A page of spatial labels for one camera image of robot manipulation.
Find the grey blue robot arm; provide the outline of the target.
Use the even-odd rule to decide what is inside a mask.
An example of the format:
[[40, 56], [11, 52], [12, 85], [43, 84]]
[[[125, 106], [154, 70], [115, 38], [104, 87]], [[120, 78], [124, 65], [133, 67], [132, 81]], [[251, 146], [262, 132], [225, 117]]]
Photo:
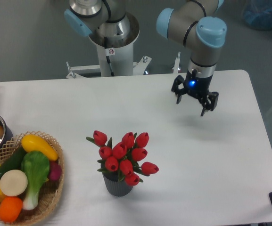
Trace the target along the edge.
[[[222, 4], [221, 0], [189, 0], [178, 10], [162, 10], [156, 22], [161, 36], [191, 50], [187, 74], [175, 78], [171, 91], [178, 99], [183, 95], [197, 99], [203, 112], [214, 110], [219, 96], [209, 85], [227, 32], [225, 22], [213, 17]], [[133, 44], [140, 27], [125, 1], [72, 0], [64, 17], [76, 33], [96, 45], [103, 77], [135, 74]]]

